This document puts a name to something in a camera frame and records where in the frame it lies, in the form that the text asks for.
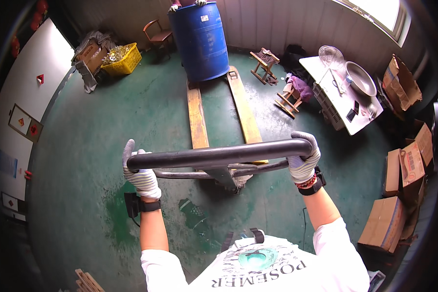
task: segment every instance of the smartphone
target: smartphone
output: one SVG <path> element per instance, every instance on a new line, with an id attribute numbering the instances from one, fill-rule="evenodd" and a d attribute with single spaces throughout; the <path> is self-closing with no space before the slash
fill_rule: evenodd
<path id="1" fill-rule="evenodd" d="M 354 111 L 356 114 L 359 114 L 359 103 L 357 101 L 354 101 Z"/>
<path id="2" fill-rule="evenodd" d="M 350 109 L 349 113 L 347 114 L 346 118 L 352 122 L 352 120 L 354 119 L 354 117 L 356 116 L 356 112 L 355 110 L 353 110 L 352 108 Z"/>

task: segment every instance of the pallet jack handle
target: pallet jack handle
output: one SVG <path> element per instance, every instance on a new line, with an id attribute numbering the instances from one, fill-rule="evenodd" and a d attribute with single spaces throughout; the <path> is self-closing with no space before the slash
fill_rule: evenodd
<path id="1" fill-rule="evenodd" d="M 309 156 L 311 150 L 311 144 L 307 140 L 293 138 L 224 147 L 133 155 L 128 159 L 127 167 L 132 171 L 183 167 L 207 170 L 250 161 L 289 156 Z"/>

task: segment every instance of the corrugated wall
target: corrugated wall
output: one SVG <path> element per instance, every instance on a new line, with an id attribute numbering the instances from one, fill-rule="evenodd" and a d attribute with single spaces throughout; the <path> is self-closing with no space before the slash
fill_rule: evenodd
<path id="1" fill-rule="evenodd" d="M 110 29 L 125 42 L 147 46 L 143 27 L 160 19 L 168 26 L 170 0 L 67 0 L 67 9 L 82 33 Z M 288 44 L 317 55 L 322 45 L 339 48 L 347 60 L 371 73 L 382 74 L 391 54 L 411 69 L 424 52 L 420 34 L 411 25 L 400 48 L 384 32 L 354 11 L 332 0 L 218 0 L 228 44 L 282 53 Z"/>

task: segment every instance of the yellow plastic crate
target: yellow plastic crate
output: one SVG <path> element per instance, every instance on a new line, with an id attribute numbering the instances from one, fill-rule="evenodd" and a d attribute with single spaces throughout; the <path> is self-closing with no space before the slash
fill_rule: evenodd
<path id="1" fill-rule="evenodd" d="M 126 46 L 131 46 L 131 49 L 122 60 L 109 65 L 103 65 L 101 69 L 106 70 L 111 76 L 126 75 L 133 72 L 136 65 L 141 61 L 141 54 L 138 48 L 136 48 L 136 43 Z"/>

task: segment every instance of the gloved hand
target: gloved hand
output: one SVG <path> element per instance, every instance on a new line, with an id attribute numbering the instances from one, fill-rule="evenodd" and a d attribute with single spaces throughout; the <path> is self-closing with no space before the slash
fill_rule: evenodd
<path id="1" fill-rule="evenodd" d="M 204 5 L 206 5 L 206 3 L 208 3 L 207 0 L 196 0 L 195 1 L 195 4 L 198 6 L 204 6 Z"/>
<path id="2" fill-rule="evenodd" d="M 131 172 L 127 167 L 127 160 L 134 154 L 146 153 L 143 149 L 133 153 L 134 140 L 130 139 L 123 150 L 123 176 L 136 187 L 140 196 L 159 199 L 162 195 L 161 189 L 157 186 L 157 178 L 152 169 L 140 169 L 138 172 Z"/>
<path id="3" fill-rule="evenodd" d="M 289 161 L 289 172 L 292 175 L 292 180 L 296 184 L 302 184 L 312 178 L 315 174 L 315 167 L 318 164 L 318 160 L 321 157 L 318 144 L 316 143 L 315 136 L 305 132 L 295 131 L 291 133 L 292 138 L 302 138 L 310 142 L 312 151 L 310 156 L 303 160 L 300 156 L 287 157 Z"/>
<path id="4" fill-rule="evenodd" d="M 175 11 L 177 11 L 177 9 L 178 9 L 178 5 L 172 5 L 172 6 L 169 8 L 169 12 L 175 12 Z"/>

